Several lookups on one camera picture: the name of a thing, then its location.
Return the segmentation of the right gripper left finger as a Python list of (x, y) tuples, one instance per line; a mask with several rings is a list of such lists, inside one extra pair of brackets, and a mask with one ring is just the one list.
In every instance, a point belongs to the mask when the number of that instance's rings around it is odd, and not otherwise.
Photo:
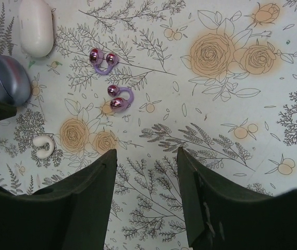
[(0, 187), (0, 249), (103, 249), (117, 152), (31, 195)]

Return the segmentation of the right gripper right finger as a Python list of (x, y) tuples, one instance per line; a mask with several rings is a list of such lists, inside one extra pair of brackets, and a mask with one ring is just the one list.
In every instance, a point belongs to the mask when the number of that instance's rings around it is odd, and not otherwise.
[(183, 148), (177, 167), (192, 249), (297, 249), (297, 189), (276, 197), (249, 190)]

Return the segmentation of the blue earbud charging case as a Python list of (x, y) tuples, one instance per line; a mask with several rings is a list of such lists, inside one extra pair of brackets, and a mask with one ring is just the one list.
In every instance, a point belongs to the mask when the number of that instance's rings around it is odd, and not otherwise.
[(0, 102), (19, 107), (30, 96), (30, 80), (24, 67), (16, 59), (0, 55)]

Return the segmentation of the purple earbud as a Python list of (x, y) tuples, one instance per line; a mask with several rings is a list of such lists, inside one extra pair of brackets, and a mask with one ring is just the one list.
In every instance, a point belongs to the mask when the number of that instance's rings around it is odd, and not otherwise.
[[(116, 54), (113, 53), (108, 53), (106, 56), (104, 56), (104, 53), (101, 49), (93, 48), (89, 53), (89, 61), (96, 73), (102, 76), (106, 76), (119, 63), (119, 58)], [(107, 63), (107, 69), (102, 70), (100, 69), (100, 65), (104, 61)]]
[[(125, 99), (120, 97), (120, 94), (126, 92), (129, 98)], [(119, 113), (126, 110), (134, 101), (133, 91), (128, 87), (119, 87), (117, 85), (110, 85), (107, 88), (107, 93), (113, 99), (110, 101), (109, 106), (113, 112)]]

